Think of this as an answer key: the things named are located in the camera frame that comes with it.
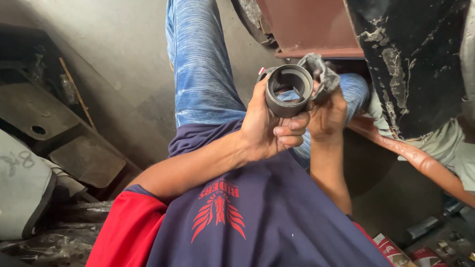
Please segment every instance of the blue jeans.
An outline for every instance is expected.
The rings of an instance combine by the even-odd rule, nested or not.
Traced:
[[[243,119],[246,107],[234,87],[216,0],[168,0],[166,36],[174,66],[177,127],[190,123],[219,125]],[[349,122],[368,98],[369,89],[358,74],[341,74],[340,78]],[[307,168],[308,131],[304,143],[294,151],[296,160]]]

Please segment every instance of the forearm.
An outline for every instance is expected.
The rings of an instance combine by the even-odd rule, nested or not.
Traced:
[[[247,149],[239,132],[230,133],[193,152],[159,162],[130,185],[139,184],[162,200],[186,191],[247,163]]]
[[[352,204],[343,175],[343,135],[331,142],[311,141],[310,177],[345,213],[351,214]]]

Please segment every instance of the fingernail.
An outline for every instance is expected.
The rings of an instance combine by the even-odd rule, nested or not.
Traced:
[[[295,130],[295,129],[298,129],[298,122],[293,122],[290,124],[290,126],[292,127],[292,130]]]
[[[276,127],[274,128],[274,135],[280,135],[282,133],[282,128]]]

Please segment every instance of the metal bushing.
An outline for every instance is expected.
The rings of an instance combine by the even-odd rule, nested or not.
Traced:
[[[265,70],[257,81],[270,73],[266,87],[267,106],[274,114],[281,118],[290,118],[305,109],[314,89],[310,73],[301,66],[288,64]],[[297,98],[280,100],[278,97],[284,92],[294,91]]]

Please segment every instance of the navy blue t-shirt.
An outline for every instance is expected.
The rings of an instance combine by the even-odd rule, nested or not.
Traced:
[[[170,157],[209,144],[241,123],[181,126]],[[390,267],[292,153],[251,162],[172,201],[146,266]],[[151,195],[140,186],[126,191]]]

